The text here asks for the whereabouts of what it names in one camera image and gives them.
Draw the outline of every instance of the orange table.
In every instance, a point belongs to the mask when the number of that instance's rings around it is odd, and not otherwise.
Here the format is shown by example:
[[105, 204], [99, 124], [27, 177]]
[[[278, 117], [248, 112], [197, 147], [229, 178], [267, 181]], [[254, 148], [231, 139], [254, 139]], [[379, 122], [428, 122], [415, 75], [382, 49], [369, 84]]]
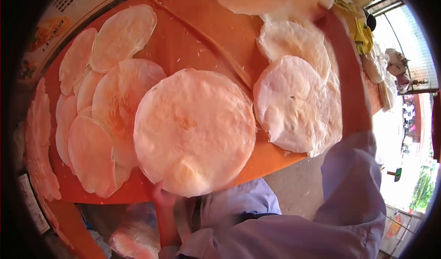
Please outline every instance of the orange table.
[[[253, 84], [268, 65], [255, 42], [262, 26], [259, 17], [234, 14], [215, 0], [128, 0], [102, 14], [86, 28], [99, 30], [112, 15], [137, 4], [152, 6], [158, 23], [148, 44], [134, 58], [159, 64], [169, 76], [183, 68], [224, 74], [252, 98]], [[49, 159], [60, 184], [61, 200], [97, 204], [149, 201], [150, 194], [145, 188], [148, 190], [151, 184], [142, 184], [143, 174], [139, 168], [132, 171], [130, 179], [115, 194], [103, 199], [85, 192], [58, 156], [55, 146], [55, 108], [60, 94], [58, 70], [71, 44], [72, 41], [45, 72], [52, 124]], [[284, 156], [284, 150], [268, 143], [266, 133], [259, 130], [253, 154], [230, 186], [270, 174], [305, 157], [306, 154], [295, 153]]]

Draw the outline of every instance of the white cloth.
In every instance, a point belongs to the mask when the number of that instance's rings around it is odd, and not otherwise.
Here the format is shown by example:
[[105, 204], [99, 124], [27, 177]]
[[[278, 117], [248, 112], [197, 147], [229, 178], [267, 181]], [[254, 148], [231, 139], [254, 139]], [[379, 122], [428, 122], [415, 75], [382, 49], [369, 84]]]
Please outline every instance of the white cloth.
[[[324, 203], [314, 221], [272, 215], [222, 229], [205, 227], [193, 233], [178, 252], [178, 247], [163, 248], [159, 258], [179, 254], [199, 259], [376, 258], [386, 207], [380, 194], [381, 174], [375, 152], [371, 131], [356, 133], [329, 150], [322, 165]], [[249, 211], [248, 205], [254, 205], [256, 212], [271, 207], [267, 206], [271, 201], [256, 198], [259, 191], [251, 193], [249, 201], [245, 201], [245, 194], [235, 197], [233, 192], [227, 190], [226, 195], [213, 194], [211, 201], [205, 200], [201, 211], [205, 226], [211, 226], [230, 208], [237, 213]]]

